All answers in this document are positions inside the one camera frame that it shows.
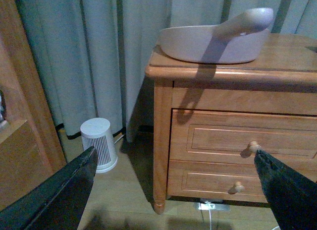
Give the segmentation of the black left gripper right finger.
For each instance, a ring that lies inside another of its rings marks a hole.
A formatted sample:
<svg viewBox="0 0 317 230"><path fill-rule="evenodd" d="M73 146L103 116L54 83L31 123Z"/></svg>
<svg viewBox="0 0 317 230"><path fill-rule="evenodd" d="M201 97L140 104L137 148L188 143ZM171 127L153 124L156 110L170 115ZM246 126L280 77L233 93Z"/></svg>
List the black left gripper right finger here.
<svg viewBox="0 0 317 230"><path fill-rule="evenodd" d="M264 196L281 230L317 228L317 184L263 150L254 158Z"/></svg>

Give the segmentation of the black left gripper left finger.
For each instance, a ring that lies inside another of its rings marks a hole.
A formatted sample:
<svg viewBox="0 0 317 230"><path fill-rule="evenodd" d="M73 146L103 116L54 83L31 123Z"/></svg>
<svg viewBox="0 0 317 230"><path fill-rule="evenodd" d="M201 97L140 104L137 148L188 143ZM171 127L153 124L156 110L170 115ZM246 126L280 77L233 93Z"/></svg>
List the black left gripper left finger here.
<svg viewBox="0 0 317 230"><path fill-rule="evenodd" d="M88 148L0 212L2 230L75 230L89 199L98 162Z"/></svg>

